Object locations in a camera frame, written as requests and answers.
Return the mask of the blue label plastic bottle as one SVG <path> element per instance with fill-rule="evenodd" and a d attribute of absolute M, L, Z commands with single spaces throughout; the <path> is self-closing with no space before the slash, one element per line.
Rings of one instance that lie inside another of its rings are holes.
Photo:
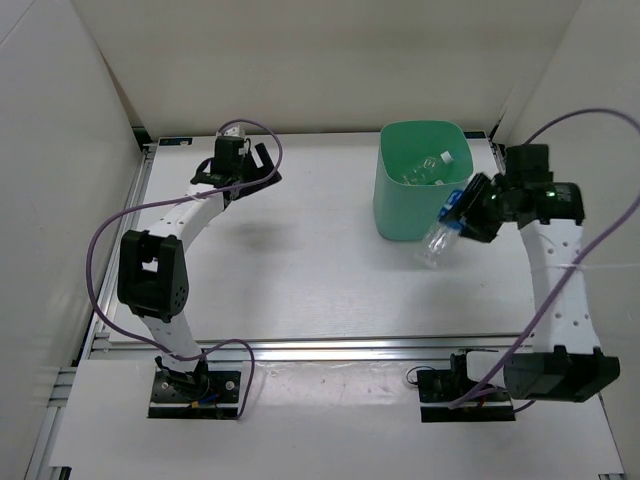
<path fill-rule="evenodd" d="M 416 251 L 416 258 L 428 268 L 435 269 L 442 263 L 464 228 L 462 220 L 450 215 L 462 196 L 463 191 L 460 189 L 449 195 Z"/>

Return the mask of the clear bottle white cap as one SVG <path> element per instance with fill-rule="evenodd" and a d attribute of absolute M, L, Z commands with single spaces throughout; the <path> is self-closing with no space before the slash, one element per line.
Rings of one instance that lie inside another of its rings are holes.
<path fill-rule="evenodd" d="M 454 166 L 454 158 L 449 151 L 439 156 L 428 156 L 410 166 L 401 174 L 405 185 L 444 185 Z"/>

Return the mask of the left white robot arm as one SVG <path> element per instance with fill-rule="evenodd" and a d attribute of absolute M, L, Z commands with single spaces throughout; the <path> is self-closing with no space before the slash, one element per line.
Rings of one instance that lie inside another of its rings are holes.
<path fill-rule="evenodd" d="M 186 251 L 204 227 L 234 201 L 281 180 L 262 143 L 223 135 L 196 168 L 183 201 L 149 228 L 121 238 L 117 295 L 159 345 L 164 381 L 188 400 L 211 389 L 209 369 L 184 309 L 190 286 Z"/>

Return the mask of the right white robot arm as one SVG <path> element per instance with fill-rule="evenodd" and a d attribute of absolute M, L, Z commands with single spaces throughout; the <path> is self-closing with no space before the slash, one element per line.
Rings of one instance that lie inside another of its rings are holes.
<path fill-rule="evenodd" d="M 603 353 L 592 325 L 578 268 L 584 219 L 579 187 L 548 174 L 516 183 L 477 174 L 444 216 L 445 223 L 460 225 L 463 237 L 482 243 L 493 241 L 503 224 L 516 224 L 535 306 L 505 353 L 465 354 L 465 365 L 449 375 L 455 396 L 468 401 L 491 385 L 517 400 L 582 403 L 619 377 L 618 358 Z"/>

